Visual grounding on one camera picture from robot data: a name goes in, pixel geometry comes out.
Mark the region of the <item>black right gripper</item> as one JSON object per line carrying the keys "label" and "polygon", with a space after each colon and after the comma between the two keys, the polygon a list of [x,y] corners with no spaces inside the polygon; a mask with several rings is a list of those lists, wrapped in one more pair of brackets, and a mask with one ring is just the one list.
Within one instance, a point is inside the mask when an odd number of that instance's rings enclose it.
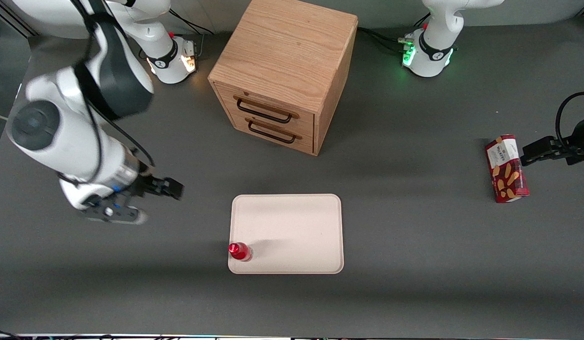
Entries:
{"label": "black right gripper", "polygon": [[131,202],[133,198],[143,197],[145,194],[156,196],[167,196],[175,200],[182,198],[184,185],[170,178],[154,178],[151,174],[141,176],[139,174],[135,180],[124,189],[124,202]]}

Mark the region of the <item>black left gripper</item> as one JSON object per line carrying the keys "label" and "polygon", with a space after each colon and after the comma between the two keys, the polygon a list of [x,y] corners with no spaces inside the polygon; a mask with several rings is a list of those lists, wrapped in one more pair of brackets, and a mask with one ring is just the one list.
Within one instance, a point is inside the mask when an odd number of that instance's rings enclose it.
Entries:
{"label": "black left gripper", "polygon": [[[531,144],[523,146],[521,166],[527,167],[541,161],[555,161],[564,158],[568,166],[584,162],[584,119],[573,129],[568,137],[561,133],[561,116],[556,117],[556,136],[542,137]],[[557,139],[561,144],[558,149]]]}

